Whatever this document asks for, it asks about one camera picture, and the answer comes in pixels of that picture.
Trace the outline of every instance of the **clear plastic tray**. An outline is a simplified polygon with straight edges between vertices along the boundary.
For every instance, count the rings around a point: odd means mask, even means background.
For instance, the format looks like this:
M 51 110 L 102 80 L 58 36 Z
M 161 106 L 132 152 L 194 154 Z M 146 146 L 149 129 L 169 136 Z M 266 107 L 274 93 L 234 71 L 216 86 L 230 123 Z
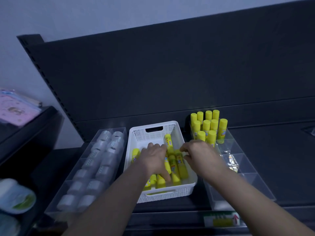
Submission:
M 114 151 L 114 153 L 108 152 L 107 150 L 105 150 L 100 154 L 100 157 L 101 157 L 100 159 L 92 158 L 93 160 L 95 160 L 95 165 L 92 165 L 91 168 L 89 168 L 89 166 L 84 166 L 86 160 L 91 158 L 91 156 L 90 156 L 91 149 L 92 149 L 93 145 L 96 143 L 97 138 L 100 136 L 100 134 L 103 131 L 109 131 L 111 134 L 113 134 L 116 131 L 121 132 L 123 134 L 122 135 L 123 143 L 119 146 L 119 149 L 117 151 Z M 97 134 L 94 136 L 94 138 L 92 139 L 92 141 L 89 143 L 86 150 L 81 155 L 81 157 L 78 160 L 78 162 L 76 163 L 76 165 L 73 167 L 73 169 L 69 173 L 68 177 L 66 178 L 65 182 L 62 184 L 61 188 L 59 189 L 59 191 L 57 192 L 57 194 L 55 195 L 55 197 L 53 198 L 51 203 L 48 205 L 47 209 L 45 210 L 45 214 L 47 214 L 48 216 L 50 216 L 53 219 L 60 221 L 60 222 L 72 222 L 72 220 L 74 220 L 78 215 L 80 215 L 80 213 L 82 211 L 80 211 L 77 208 L 77 205 L 78 205 L 80 199 L 84 195 L 87 195 L 87 194 L 94 194 L 96 197 L 99 196 L 99 194 L 102 191 L 106 190 L 115 180 L 118 166 L 119 166 L 121 157 L 123 155 L 124 149 L 126 147 L 127 141 L 128 141 L 128 136 L 127 136 L 127 131 L 126 131 L 125 127 L 99 130 L 97 132 Z M 102 180 L 100 180 L 99 178 L 97 179 L 97 180 L 102 182 L 100 184 L 101 187 L 99 189 L 98 188 L 97 189 L 88 188 L 89 182 L 91 180 L 96 180 L 96 174 L 99 171 L 102 160 L 105 157 L 109 157 L 109 156 L 113 158 L 111 161 L 109 161 L 111 164 L 110 164 L 110 166 L 108 166 L 108 167 L 110 167 L 111 170 L 106 171 L 107 175 L 103 176 Z M 74 178 L 77 171 L 81 170 L 82 168 L 87 170 L 88 174 L 85 174 L 84 175 L 85 177 L 83 177 L 83 178 L 78 178 L 78 177 Z M 71 209 L 69 209 L 69 210 L 63 210 L 63 211 L 59 210 L 57 208 L 58 203 L 60 202 L 61 198 L 64 195 L 67 195 L 67 192 L 68 192 L 70 186 L 75 181 L 83 182 L 84 185 L 86 186 L 85 189 L 83 188 L 83 190 L 80 189 L 76 193 L 72 193 L 72 195 L 75 195 L 76 197 L 78 197 L 79 201 L 74 202 L 76 205 L 71 207 Z
M 248 183 L 262 192 L 265 196 L 275 201 L 276 198 L 252 166 L 245 153 L 233 138 L 230 131 L 226 130 L 226 137 L 223 143 L 215 144 L 215 150 L 222 156 L 226 165 L 242 176 Z M 212 210 L 225 211 L 234 210 L 233 207 L 207 182 L 204 181 L 207 195 Z

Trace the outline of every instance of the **wall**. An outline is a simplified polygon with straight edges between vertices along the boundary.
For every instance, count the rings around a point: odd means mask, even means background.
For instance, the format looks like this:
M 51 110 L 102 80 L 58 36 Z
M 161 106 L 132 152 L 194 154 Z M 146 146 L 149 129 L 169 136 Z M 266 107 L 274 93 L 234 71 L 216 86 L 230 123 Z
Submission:
M 0 86 L 53 105 L 65 116 L 56 148 L 83 141 L 16 36 L 45 41 L 121 30 L 294 0 L 0 0 Z

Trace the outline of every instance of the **person's right hand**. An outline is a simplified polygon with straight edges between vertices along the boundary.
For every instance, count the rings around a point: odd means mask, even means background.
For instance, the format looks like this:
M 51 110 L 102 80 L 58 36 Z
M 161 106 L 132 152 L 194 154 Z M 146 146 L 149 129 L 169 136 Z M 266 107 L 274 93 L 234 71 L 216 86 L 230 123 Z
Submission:
M 194 170 L 202 178 L 214 184 L 216 179 L 226 170 L 223 158 L 214 150 L 214 147 L 201 140 L 191 140 L 184 143 L 181 152 L 188 152 L 184 159 L 189 163 L 192 170 Z

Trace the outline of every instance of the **pink notebook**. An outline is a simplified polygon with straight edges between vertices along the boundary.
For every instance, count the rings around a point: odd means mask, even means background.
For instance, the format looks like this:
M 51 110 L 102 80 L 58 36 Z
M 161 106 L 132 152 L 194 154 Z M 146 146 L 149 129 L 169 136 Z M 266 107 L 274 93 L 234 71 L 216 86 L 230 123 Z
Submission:
M 0 93 L 0 118 L 16 126 L 23 126 L 40 113 L 40 110 L 21 100 Z

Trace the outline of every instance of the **basket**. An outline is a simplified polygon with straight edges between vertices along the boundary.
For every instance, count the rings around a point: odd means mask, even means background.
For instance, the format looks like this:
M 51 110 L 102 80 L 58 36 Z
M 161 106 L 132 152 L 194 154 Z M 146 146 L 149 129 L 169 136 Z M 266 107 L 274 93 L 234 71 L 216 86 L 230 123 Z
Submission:
M 184 143 L 178 122 L 169 121 L 163 123 L 150 124 L 145 126 L 133 127 L 129 131 L 127 153 L 125 159 L 124 171 L 131 165 L 132 150 L 147 148 L 149 143 L 164 144 L 164 136 L 170 134 L 175 149 L 179 149 Z M 190 195 L 197 183 L 197 174 L 190 168 L 184 160 L 187 167 L 189 178 L 182 180 L 182 184 L 174 186 L 172 182 L 167 182 L 165 188 L 156 189 L 152 186 L 151 190 L 143 191 L 137 203 L 144 203 L 162 199 L 176 198 Z

